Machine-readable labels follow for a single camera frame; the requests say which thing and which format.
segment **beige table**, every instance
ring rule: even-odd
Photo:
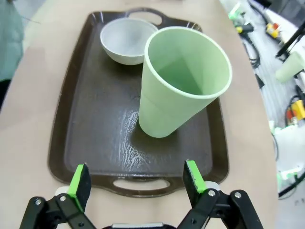
[[[233,66],[221,97],[230,171],[224,192],[248,192],[264,228],[274,228],[277,207],[275,160],[260,92],[243,45],[217,0],[58,0],[50,4],[16,71],[0,115],[1,228],[17,228],[33,196],[49,199],[62,186],[47,165],[61,85],[87,15],[96,10],[156,8],[199,23]],[[190,208],[184,190],[161,198],[135,199],[93,188],[86,213],[102,228],[113,222],[163,221],[178,225]],[[211,220],[207,228],[224,228]]]

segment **white bowl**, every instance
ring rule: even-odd
[[[100,39],[111,59],[135,65],[143,63],[145,44],[157,30],[157,27],[141,19],[120,18],[105,25]]]

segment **white cup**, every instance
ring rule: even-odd
[[[275,77],[278,81],[285,83],[304,68],[304,57],[299,52],[294,51],[285,60],[281,68],[276,71]]]

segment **teal clothing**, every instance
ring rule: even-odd
[[[23,55],[23,25],[11,0],[0,0],[0,82],[12,79]]]

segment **bowl rim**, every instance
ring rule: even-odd
[[[110,27],[110,26],[112,26],[113,24],[118,23],[118,22],[120,22],[120,21],[137,21],[137,22],[141,22],[141,23],[143,23],[143,24],[149,25],[151,28],[153,28],[153,29],[155,30],[155,31],[151,34],[151,36],[152,36],[155,32],[158,31],[158,28],[157,28],[155,25],[153,25],[153,24],[150,23],[149,21],[146,21],[146,20],[143,20],[143,19],[136,19],[136,18],[118,18],[118,19],[115,19],[115,20],[113,20],[113,21],[107,23],[107,24],[102,28],[102,30],[101,30],[101,32],[100,32],[100,41],[101,41],[101,43],[102,43],[103,48],[105,48],[105,49],[108,50],[109,52],[111,52],[111,53],[113,53],[113,54],[115,54],[115,55],[118,55],[118,56],[123,56],[123,57],[143,57],[143,56],[144,56],[144,49],[145,49],[145,48],[143,49],[143,54],[140,54],[140,55],[126,55],[126,54],[121,54],[121,53],[117,53],[117,52],[112,51],[111,49],[109,49],[109,48],[105,45],[105,42],[103,42],[103,40],[102,40],[102,34],[105,33],[105,30],[106,30],[108,27]]]

